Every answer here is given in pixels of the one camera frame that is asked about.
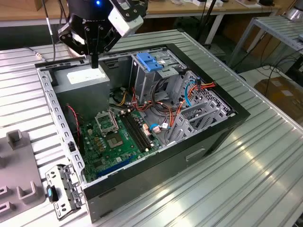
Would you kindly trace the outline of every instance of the motherboard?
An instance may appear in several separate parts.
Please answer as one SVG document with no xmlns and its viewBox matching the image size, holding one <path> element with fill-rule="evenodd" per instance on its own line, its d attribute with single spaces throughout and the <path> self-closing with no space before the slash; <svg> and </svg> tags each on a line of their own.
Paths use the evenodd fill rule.
<svg viewBox="0 0 303 227">
<path fill-rule="evenodd" d="M 84 142 L 84 175 L 87 182 L 107 175 L 161 148 L 138 111 L 123 115 L 100 114 L 80 127 Z M 116 131 L 104 133 L 105 127 Z"/>
</svg>

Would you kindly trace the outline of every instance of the cardboard box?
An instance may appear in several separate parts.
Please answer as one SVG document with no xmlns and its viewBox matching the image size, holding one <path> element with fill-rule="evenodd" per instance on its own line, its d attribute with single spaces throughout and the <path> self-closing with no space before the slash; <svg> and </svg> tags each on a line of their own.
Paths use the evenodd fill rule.
<svg viewBox="0 0 303 227">
<path fill-rule="evenodd" d="M 38 11 L 42 7 L 41 0 L 0 0 L 0 5 L 10 6 L 30 11 Z"/>
<path fill-rule="evenodd" d="M 264 79 L 255 85 L 255 89 L 264 95 L 268 79 Z M 267 90 L 267 98 L 290 116 L 298 124 L 303 126 L 303 92 L 284 77 L 270 80 Z"/>
</svg>

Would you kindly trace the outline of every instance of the metal rack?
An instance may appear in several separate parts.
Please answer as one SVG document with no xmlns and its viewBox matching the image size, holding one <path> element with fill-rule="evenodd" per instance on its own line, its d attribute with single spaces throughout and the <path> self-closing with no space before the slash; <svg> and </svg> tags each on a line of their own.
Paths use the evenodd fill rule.
<svg viewBox="0 0 303 227">
<path fill-rule="evenodd" d="M 298 51 L 303 48 L 303 42 L 298 39 L 300 34 L 303 34 L 303 22 L 293 22 L 285 18 L 284 16 L 273 16 L 273 17 L 257 17 L 250 21 L 241 39 L 237 43 L 228 66 L 231 66 L 244 42 L 250 35 L 254 26 L 258 26 L 261 31 L 257 34 L 256 38 L 250 45 L 248 52 L 257 44 L 262 35 L 266 32 L 271 34 L 273 37 L 279 39 L 281 42 Z"/>
<path fill-rule="evenodd" d="M 303 211 L 303 129 L 186 33 L 123 38 L 113 51 L 175 43 L 251 114 L 212 155 L 93 226 L 291 226 Z M 52 47 L 34 48 L 51 59 Z M 59 59 L 69 58 L 57 45 Z M 28 131 L 39 173 L 67 163 L 27 49 L 0 52 L 0 136 Z M 57 221 L 46 200 L 3 226 L 92 226 L 86 206 Z"/>
</svg>

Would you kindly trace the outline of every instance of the ram slot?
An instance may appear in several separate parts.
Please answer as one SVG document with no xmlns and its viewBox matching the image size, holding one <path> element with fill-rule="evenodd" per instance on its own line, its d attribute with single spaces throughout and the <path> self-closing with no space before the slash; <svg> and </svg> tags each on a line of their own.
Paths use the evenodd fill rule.
<svg viewBox="0 0 303 227">
<path fill-rule="evenodd" d="M 126 118 L 126 116 L 122 116 L 122 117 L 120 117 L 120 119 L 121 119 L 122 123 L 124 124 L 124 126 L 126 127 L 126 130 L 128 131 L 128 133 L 131 135 L 131 137 L 135 141 L 139 150 L 144 151 L 145 150 L 144 144 L 141 142 L 140 138 L 138 137 L 138 135 L 134 131 L 133 127 L 131 126 L 131 124 L 128 121 L 128 119 Z"/>
<path fill-rule="evenodd" d="M 146 138 L 144 133 L 142 132 L 141 128 L 138 126 L 138 123 L 134 120 L 132 116 L 127 116 L 128 121 L 130 122 L 131 126 L 133 127 L 134 131 L 138 134 L 140 137 L 140 140 L 145 145 L 145 148 L 152 148 L 149 140 Z"/>
</svg>

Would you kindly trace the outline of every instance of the blue drive bay latch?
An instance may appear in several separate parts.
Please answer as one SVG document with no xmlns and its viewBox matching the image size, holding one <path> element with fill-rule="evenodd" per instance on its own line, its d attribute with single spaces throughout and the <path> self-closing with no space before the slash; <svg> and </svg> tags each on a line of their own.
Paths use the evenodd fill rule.
<svg viewBox="0 0 303 227">
<path fill-rule="evenodd" d="M 152 57 L 149 53 L 137 53 L 139 61 L 146 66 L 149 72 L 161 70 L 162 65 L 158 64 L 155 57 Z"/>
</svg>

